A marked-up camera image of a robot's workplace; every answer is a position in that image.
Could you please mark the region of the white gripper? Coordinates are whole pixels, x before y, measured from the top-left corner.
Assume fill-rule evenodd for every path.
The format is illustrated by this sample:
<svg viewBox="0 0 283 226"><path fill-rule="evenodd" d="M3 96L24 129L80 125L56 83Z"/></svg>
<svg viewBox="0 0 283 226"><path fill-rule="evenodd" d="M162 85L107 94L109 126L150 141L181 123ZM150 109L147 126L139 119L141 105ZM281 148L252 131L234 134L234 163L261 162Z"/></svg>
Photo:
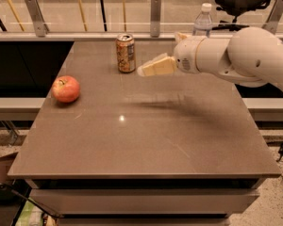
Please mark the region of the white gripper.
<svg viewBox="0 0 283 226"><path fill-rule="evenodd" d="M196 65L196 55L205 36L191 36L181 32L175 32L174 57L166 53L156 56L144 63L138 69L139 76L154 76L174 73L177 68L183 73L199 73Z"/></svg>

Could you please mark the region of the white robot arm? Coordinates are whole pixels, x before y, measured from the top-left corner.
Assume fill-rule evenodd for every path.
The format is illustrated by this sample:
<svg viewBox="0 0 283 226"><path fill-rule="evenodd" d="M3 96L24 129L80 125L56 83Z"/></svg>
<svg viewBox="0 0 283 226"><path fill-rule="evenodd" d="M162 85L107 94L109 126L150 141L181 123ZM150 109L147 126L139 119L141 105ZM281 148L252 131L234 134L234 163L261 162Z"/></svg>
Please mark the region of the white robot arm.
<svg viewBox="0 0 283 226"><path fill-rule="evenodd" d="M269 31L247 27L231 38L176 35L174 54L161 54L138 68L140 76L211 73L244 87L267 83L283 92L283 41Z"/></svg>

